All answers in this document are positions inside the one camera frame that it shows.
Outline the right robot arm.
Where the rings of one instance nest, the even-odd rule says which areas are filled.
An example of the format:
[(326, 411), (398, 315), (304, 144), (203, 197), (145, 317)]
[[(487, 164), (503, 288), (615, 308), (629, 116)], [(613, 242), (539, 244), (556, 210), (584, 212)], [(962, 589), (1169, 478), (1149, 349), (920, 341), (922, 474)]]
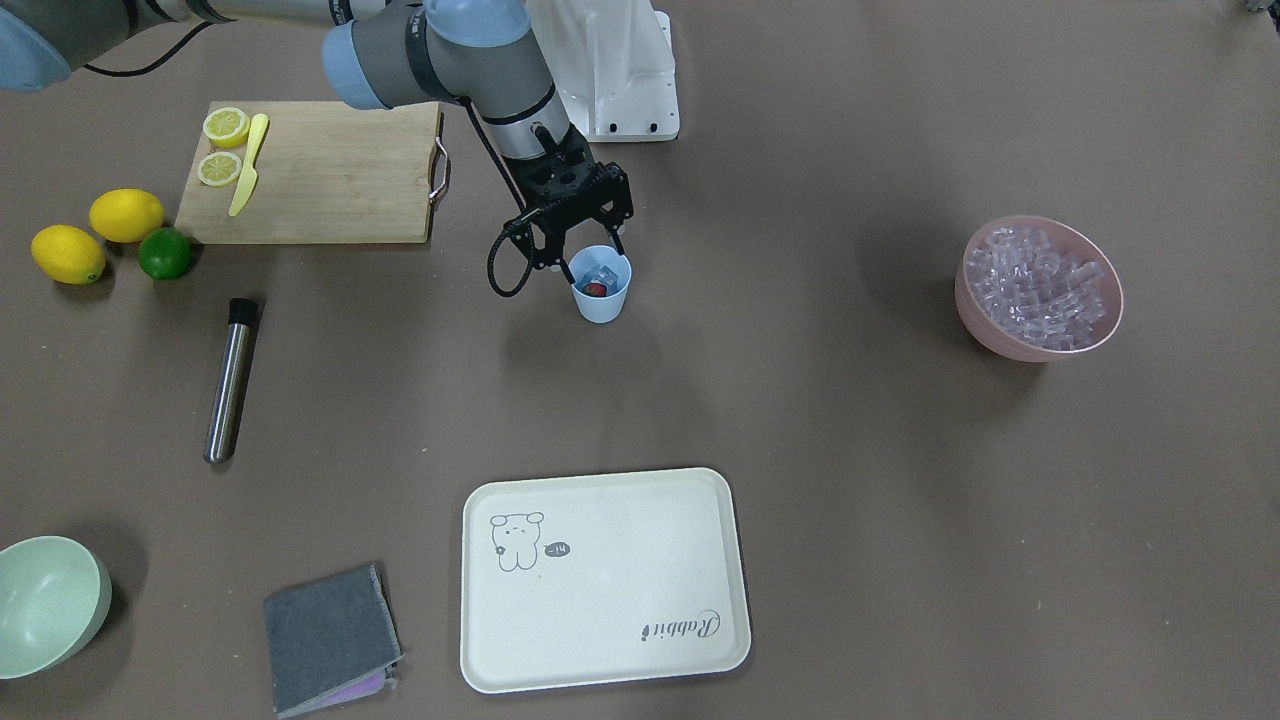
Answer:
[(3, 87), (46, 88), (155, 26), (234, 20), (328, 26), (324, 70), (352, 108), (461, 105), (520, 208), (498, 242), (530, 272), (573, 282), (564, 237), (586, 220), (620, 242), (628, 177), (571, 122), (521, 1), (5, 1)]

